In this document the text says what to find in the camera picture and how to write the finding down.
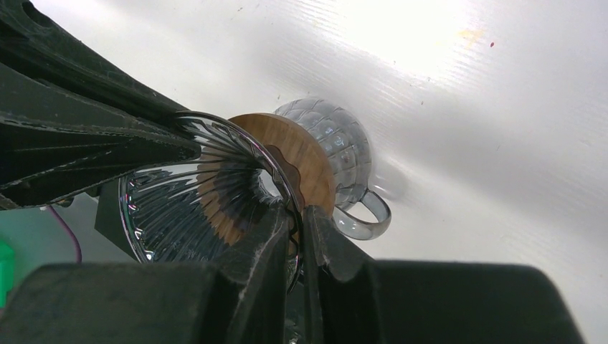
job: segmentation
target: white backdrop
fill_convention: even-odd
[[[348,108],[394,213],[363,249],[533,265],[608,343],[608,2],[33,2],[193,110]]]

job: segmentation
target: glass cup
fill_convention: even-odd
[[[391,209],[369,190],[371,151],[367,136],[355,116],[327,100],[305,98],[289,102],[275,111],[305,128],[326,152],[336,180],[333,219],[346,236],[375,239],[391,223]],[[357,219],[347,211],[361,202],[377,222]]]

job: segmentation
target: glass handle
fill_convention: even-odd
[[[350,215],[340,207],[333,209],[333,220],[338,230],[349,238],[372,240],[380,237],[391,224],[391,209],[377,193],[366,189],[360,202],[376,217],[378,222],[367,222]]]

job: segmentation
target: purple wire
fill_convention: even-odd
[[[78,239],[74,235],[74,232],[71,230],[70,226],[68,226],[65,223],[65,221],[63,221],[61,216],[57,213],[57,211],[52,206],[48,206],[47,209],[49,209],[51,214],[53,214],[53,217],[56,218],[57,222],[59,222],[59,225],[61,227],[63,227],[63,229],[65,230],[67,235],[70,236],[70,238],[72,239],[72,243],[74,243],[74,251],[76,253],[76,262],[82,263],[82,250],[80,249],[80,243],[78,242]]]

